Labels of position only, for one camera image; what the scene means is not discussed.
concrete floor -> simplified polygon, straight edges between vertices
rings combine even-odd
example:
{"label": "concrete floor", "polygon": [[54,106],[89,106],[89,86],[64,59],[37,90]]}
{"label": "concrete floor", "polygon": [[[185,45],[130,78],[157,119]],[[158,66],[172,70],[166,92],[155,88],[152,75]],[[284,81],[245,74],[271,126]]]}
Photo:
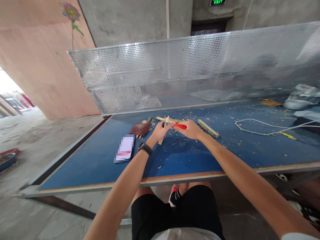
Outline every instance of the concrete floor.
{"label": "concrete floor", "polygon": [[[0,173],[0,239],[82,239],[91,220],[12,195],[29,179],[89,131],[101,116],[48,120],[40,110],[0,119],[0,150],[18,147],[19,161]],[[273,230],[228,180],[211,182],[226,239],[277,239]],[[171,186],[153,187],[167,202]],[[108,191],[59,195],[58,197],[97,212]],[[125,218],[130,218],[128,209]],[[131,239],[131,226],[121,226],[117,239]]]}

metal mesh screen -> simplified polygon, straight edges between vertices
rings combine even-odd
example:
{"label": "metal mesh screen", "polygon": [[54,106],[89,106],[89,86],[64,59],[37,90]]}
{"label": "metal mesh screen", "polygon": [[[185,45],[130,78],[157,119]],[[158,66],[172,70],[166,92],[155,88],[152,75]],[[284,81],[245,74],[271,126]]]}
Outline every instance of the metal mesh screen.
{"label": "metal mesh screen", "polygon": [[104,115],[208,105],[316,86],[320,22],[69,51]]}

white shirt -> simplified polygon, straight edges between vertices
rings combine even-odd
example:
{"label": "white shirt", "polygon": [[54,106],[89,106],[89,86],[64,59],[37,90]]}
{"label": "white shirt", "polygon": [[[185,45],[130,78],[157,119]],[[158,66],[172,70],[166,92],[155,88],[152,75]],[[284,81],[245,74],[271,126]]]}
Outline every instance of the white shirt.
{"label": "white shirt", "polygon": [[[200,228],[169,228],[159,232],[151,240],[178,240],[178,239],[198,239],[198,240],[221,240],[218,235],[208,230]],[[287,233],[281,240],[319,240],[302,233]]]}

black shorts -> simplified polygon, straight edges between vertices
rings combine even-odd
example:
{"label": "black shorts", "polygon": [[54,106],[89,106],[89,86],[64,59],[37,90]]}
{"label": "black shorts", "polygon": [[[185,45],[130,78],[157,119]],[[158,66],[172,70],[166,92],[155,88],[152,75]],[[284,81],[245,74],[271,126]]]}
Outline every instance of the black shorts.
{"label": "black shorts", "polygon": [[133,240],[149,240],[158,232],[182,227],[206,229],[225,239],[213,191],[204,185],[190,188],[178,198],[176,208],[155,195],[143,195],[132,204],[131,215]]}

black wristwatch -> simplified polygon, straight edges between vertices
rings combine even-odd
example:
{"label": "black wristwatch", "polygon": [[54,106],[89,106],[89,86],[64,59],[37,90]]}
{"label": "black wristwatch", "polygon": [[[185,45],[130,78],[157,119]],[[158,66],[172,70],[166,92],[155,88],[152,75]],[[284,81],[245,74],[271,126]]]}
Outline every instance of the black wristwatch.
{"label": "black wristwatch", "polygon": [[152,154],[151,147],[149,147],[145,142],[140,143],[140,145],[137,149],[137,152],[139,152],[141,149],[145,150],[149,156]]}

